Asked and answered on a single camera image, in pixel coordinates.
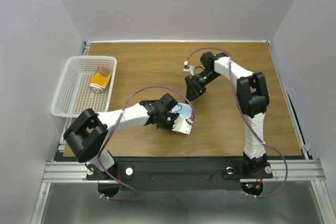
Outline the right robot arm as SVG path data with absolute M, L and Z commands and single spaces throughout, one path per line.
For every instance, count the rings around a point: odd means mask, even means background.
M 184 61 L 183 70 L 190 75 L 185 77 L 186 98 L 196 100 L 205 94 L 206 86 L 218 78 L 226 77 L 232 86 L 238 110 L 245 122 L 245 147 L 241 170 L 244 175 L 253 177 L 267 166 L 264 141 L 264 119 L 270 103 L 266 78 L 261 72 L 251 72 L 232 60 L 227 52 L 213 54 L 205 52 L 200 58 L 203 71 L 195 72 L 189 60 Z

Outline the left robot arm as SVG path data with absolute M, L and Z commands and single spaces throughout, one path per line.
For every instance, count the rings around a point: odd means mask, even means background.
M 125 110 L 95 112 L 85 109 L 63 135 L 79 163 L 85 163 L 91 178 L 110 179 L 117 174 L 117 163 L 103 147 L 112 133 L 131 127 L 155 125 L 172 131 L 182 106 L 168 93 L 158 100 L 144 100 Z

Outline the light blue towel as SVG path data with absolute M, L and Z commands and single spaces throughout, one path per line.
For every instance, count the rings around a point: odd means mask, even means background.
M 171 112 L 178 113 L 179 117 L 183 119 L 189 119 L 193 115 L 191 106 L 189 104 L 180 102 L 171 110 Z

